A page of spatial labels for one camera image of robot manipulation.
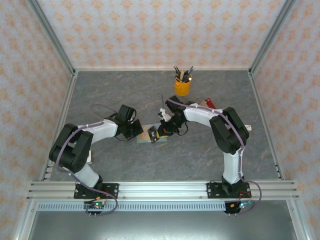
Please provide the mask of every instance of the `red object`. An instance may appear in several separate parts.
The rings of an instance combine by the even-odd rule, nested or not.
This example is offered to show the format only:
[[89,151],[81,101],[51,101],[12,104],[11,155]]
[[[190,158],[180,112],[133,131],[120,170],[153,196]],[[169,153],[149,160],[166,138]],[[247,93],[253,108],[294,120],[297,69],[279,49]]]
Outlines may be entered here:
[[217,109],[217,107],[214,105],[210,97],[208,97],[206,100],[204,100],[205,103],[208,105],[209,108],[211,109]]

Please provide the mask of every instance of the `gray marble surface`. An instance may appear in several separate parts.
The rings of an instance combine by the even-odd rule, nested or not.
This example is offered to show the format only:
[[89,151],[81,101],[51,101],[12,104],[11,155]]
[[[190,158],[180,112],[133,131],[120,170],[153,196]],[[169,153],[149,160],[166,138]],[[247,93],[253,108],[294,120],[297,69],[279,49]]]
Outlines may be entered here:
[[[121,104],[137,110],[142,125],[158,123],[160,95],[174,95],[172,71],[81,71],[78,74],[66,123],[84,125],[99,120],[89,112],[100,103],[119,110]],[[192,73],[190,93],[182,102],[200,103],[210,97],[217,108],[233,107],[252,132],[243,153],[246,179],[277,179],[275,163],[246,71],[197,71]],[[97,107],[101,117],[112,114]],[[188,124],[184,136],[173,135],[167,142],[121,142],[107,138],[91,146],[91,167],[104,181],[220,180],[224,171],[223,152],[212,130],[196,122]],[[69,181],[53,171],[52,181]]]

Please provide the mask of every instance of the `wall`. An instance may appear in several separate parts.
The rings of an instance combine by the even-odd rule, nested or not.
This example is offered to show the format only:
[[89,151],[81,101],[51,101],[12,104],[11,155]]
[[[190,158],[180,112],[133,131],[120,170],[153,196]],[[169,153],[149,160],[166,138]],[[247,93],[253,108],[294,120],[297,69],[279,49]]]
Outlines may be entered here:
[[69,79],[27,1],[0,1],[0,239],[48,159]]
[[39,0],[75,68],[249,68],[285,0]]
[[279,160],[320,236],[320,2],[298,0],[255,82]]

